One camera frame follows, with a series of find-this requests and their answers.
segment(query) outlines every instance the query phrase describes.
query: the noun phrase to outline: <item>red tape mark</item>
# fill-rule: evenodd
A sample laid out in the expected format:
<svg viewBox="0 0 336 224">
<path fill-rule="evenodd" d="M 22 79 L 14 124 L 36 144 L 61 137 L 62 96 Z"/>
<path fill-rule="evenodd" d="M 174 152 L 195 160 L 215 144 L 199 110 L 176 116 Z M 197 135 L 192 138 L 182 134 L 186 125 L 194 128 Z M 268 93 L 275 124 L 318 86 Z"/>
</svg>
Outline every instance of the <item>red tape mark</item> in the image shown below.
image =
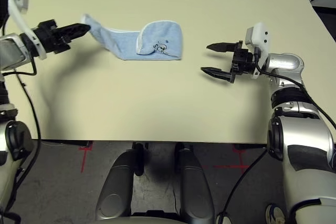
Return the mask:
<svg viewBox="0 0 336 224">
<path fill-rule="evenodd" d="M 242 171 L 242 174 L 244 173 L 244 169 L 245 168 L 247 168 L 247 167 L 244 167 L 244 164 L 243 164 L 243 157 L 242 157 L 242 153 L 244 153 L 245 152 L 245 150 L 237 150 L 236 148 L 235 148 L 235 146 L 234 145 L 232 145 L 232 151 L 233 152 L 235 152 L 235 153 L 238 153 L 238 155 L 239 155 L 239 164 L 240 164 L 240 170 Z"/>
<path fill-rule="evenodd" d="M 86 161 L 86 152 L 91 151 L 92 147 L 93 147 L 93 142 L 89 147 L 79 147 L 80 151 L 84 151 L 84 156 L 83 156 L 83 161 L 82 161 L 82 166 L 81 166 L 81 169 L 80 169 L 80 173 L 84 172 L 85 161 Z"/>
</svg>

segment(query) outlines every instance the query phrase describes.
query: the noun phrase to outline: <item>gray floor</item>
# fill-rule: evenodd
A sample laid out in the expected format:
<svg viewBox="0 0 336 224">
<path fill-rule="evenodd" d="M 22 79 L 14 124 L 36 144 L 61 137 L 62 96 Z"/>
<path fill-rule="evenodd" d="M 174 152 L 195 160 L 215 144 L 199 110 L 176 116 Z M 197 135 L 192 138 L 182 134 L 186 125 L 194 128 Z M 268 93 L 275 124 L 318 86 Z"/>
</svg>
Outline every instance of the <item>gray floor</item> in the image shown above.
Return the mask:
<svg viewBox="0 0 336 224">
<path fill-rule="evenodd" d="M 18 192 L 12 211 L 21 215 L 23 223 L 90 223 L 113 161 L 130 147 L 130 142 L 94 142 L 92 150 L 86 151 L 81 171 L 84 150 L 77 146 L 44 144 L 36 165 Z M 134 179 L 133 212 L 148 209 L 174 212 L 173 186 L 179 208 L 179 181 L 173 173 L 173 149 L 174 143 L 150 144 L 150 161 L 145 173 Z M 243 170 L 236 166 L 249 165 L 262 150 L 239 154 L 231 144 L 194 144 L 194 152 L 204 167 L 218 213 L 242 174 Z M 228 212 L 234 223 L 265 223 L 264 211 L 270 202 L 281 207 L 285 205 L 281 164 L 267 155 L 243 180 Z"/>
</svg>

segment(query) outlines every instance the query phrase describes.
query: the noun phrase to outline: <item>light blue cloth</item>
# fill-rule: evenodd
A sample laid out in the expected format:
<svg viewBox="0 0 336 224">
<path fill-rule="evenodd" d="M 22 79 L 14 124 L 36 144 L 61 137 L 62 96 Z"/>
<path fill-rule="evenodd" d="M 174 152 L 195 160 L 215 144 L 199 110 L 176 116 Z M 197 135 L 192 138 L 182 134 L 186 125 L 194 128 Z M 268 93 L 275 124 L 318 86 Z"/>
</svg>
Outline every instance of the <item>light blue cloth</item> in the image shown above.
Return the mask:
<svg viewBox="0 0 336 224">
<path fill-rule="evenodd" d="M 90 25 L 92 36 L 122 60 L 180 60 L 182 31 L 168 20 L 147 24 L 141 31 L 107 29 L 85 14 L 82 23 Z"/>
</svg>

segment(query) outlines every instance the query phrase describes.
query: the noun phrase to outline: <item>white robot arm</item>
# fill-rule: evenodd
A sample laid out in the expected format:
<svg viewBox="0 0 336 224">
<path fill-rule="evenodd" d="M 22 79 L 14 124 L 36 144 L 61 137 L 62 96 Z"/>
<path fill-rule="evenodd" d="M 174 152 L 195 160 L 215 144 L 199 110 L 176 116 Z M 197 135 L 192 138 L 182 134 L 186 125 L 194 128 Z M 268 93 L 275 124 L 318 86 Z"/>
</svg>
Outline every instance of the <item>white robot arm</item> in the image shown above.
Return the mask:
<svg viewBox="0 0 336 224">
<path fill-rule="evenodd" d="M 242 49 L 242 43 L 208 46 L 215 51 L 234 52 L 230 72 L 201 69 L 231 83 L 243 73 L 253 79 L 260 74 L 270 77 L 274 114 L 269 121 L 267 147 L 272 157 L 282 161 L 288 212 L 297 223 L 335 223 L 336 173 L 331 164 L 334 143 L 319 110 L 325 112 L 303 85 L 302 59 L 294 54 L 270 54 L 269 31 L 262 23 L 247 30 L 245 43 L 251 52 Z"/>
<path fill-rule="evenodd" d="M 31 30 L 20 13 L 28 8 L 28 0 L 8 0 L 8 13 L 22 34 L 9 34 L 0 37 L 0 214 L 18 220 L 18 216 L 9 213 L 16 190 L 27 175 L 21 164 L 34 149 L 30 131 L 25 123 L 16 121 L 17 109 L 9 102 L 4 76 L 21 72 L 17 67 L 31 63 L 36 74 L 35 57 L 46 58 L 46 53 L 60 53 L 70 49 L 71 40 L 83 36 L 90 26 L 73 24 L 57 28 L 54 20 L 41 22 Z"/>
</svg>

